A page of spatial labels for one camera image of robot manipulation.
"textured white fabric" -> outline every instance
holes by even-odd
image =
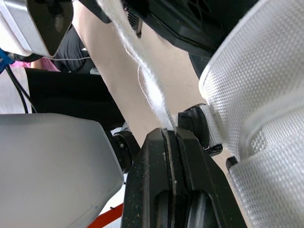
[[[199,89],[238,158],[244,152],[238,151],[242,127],[251,115],[291,91],[303,96],[303,10],[302,0],[260,1],[202,73]]]
[[[254,227],[304,227],[304,1],[261,0],[199,81]]]
[[[138,42],[131,28],[120,0],[97,0],[98,4],[115,24],[127,53],[140,65],[147,90],[146,98],[152,110],[162,123],[163,127],[175,130],[175,124],[167,107],[157,65]]]

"white thread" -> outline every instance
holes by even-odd
[[[125,16],[120,0],[97,1],[114,23],[125,48],[129,51],[129,55],[141,66],[147,91],[147,96],[145,95],[145,97],[149,101],[152,110],[165,128],[175,130],[175,124],[167,107],[162,85],[157,78],[157,67],[148,53],[146,53],[142,44],[138,42],[138,38]]]
[[[138,81],[139,87],[140,87],[141,90],[142,90],[143,95],[146,97],[146,99],[147,99],[147,101],[148,101],[148,104],[149,104],[150,108],[153,110],[153,108],[152,108],[152,106],[151,106],[151,104],[150,104],[149,98],[147,97],[146,92],[144,91],[144,89],[143,89],[143,87],[142,87],[142,84],[141,84],[141,82],[140,82],[140,80],[139,80],[139,70],[140,70],[140,67],[141,67],[140,65],[138,65],[138,67],[137,67],[137,81]]]
[[[88,59],[91,58],[90,56],[88,57],[83,57],[83,58],[49,58],[49,57],[45,57],[49,60],[53,60],[53,61],[65,61],[65,60],[72,60],[72,61],[77,61],[77,60],[83,60],[83,59]]]

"black cable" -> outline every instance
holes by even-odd
[[[17,90],[18,90],[18,93],[19,93],[19,92],[20,92],[20,93],[22,92],[22,93],[24,94],[24,96],[28,99],[28,101],[29,101],[30,104],[32,105],[33,112],[34,112],[34,113],[37,113],[37,111],[36,111],[36,109],[35,109],[35,107],[34,107],[34,105],[33,105],[33,102],[32,102],[32,100],[30,99],[28,93],[25,91],[25,89],[24,89],[24,88],[22,87],[22,85],[19,83],[19,81],[18,81],[17,78],[15,77],[14,73],[12,72],[10,66],[7,66],[7,67],[6,67],[6,71],[8,72],[9,77],[10,77],[10,79],[12,80],[12,82],[14,83],[15,87],[18,88],[18,89],[17,89]]]
[[[17,86],[14,82],[13,82],[13,84],[14,84],[15,88],[17,89],[18,93],[19,93],[19,96],[20,96],[20,98],[21,98],[21,101],[22,101],[22,104],[23,104],[23,108],[24,108],[25,113],[29,113],[29,111],[28,111],[28,106],[27,106],[27,104],[25,103],[25,100],[24,100],[24,97],[23,97],[23,95],[22,95],[21,90],[18,88],[18,86]]]

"black joint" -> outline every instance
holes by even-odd
[[[227,167],[227,170],[229,171],[229,169],[236,165],[238,163],[237,159],[233,156],[233,157],[230,157],[227,159],[226,161],[226,167]]]

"black mechanical part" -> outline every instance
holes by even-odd
[[[208,10],[193,0],[125,0],[129,9],[174,46],[196,55],[214,53],[224,33]]]
[[[142,27],[143,27],[143,20],[139,18],[131,9],[128,10],[128,20],[135,31],[138,38],[142,37]]]
[[[153,30],[178,48],[210,56],[257,0],[124,0]]]
[[[223,151],[223,145],[222,144],[218,144],[212,147],[209,147],[206,152],[210,155],[210,156],[215,156],[218,155],[220,153],[222,153]]]
[[[95,16],[97,16],[103,23],[108,24],[111,20],[104,13],[104,11],[100,8],[95,0],[79,0],[85,7],[88,8]]]
[[[193,133],[155,129],[128,174],[122,228],[246,227],[222,170]]]
[[[116,133],[114,136],[111,132],[106,132],[106,135],[123,173],[128,173],[140,150],[133,134],[129,131],[123,131]]]
[[[200,105],[178,113],[178,126],[192,132],[204,149],[209,147],[209,128]]]
[[[193,194],[187,227],[219,227],[213,210],[212,201],[210,197],[203,192],[195,192]]]
[[[227,167],[227,170],[229,171],[229,169],[232,167],[232,166],[234,166],[234,165],[236,165],[236,164],[238,164],[238,161],[237,161],[237,159],[235,158],[235,156],[232,156],[232,157],[230,157],[230,158],[227,158],[227,160],[226,160],[226,167]]]
[[[21,61],[21,62],[26,62],[26,63],[31,63],[31,62],[37,61],[38,59],[42,58],[42,56],[37,55],[37,54],[31,54],[30,56],[21,56],[21,55],[14,54],[14,53],[8,53],[8,56],[15,61]]]

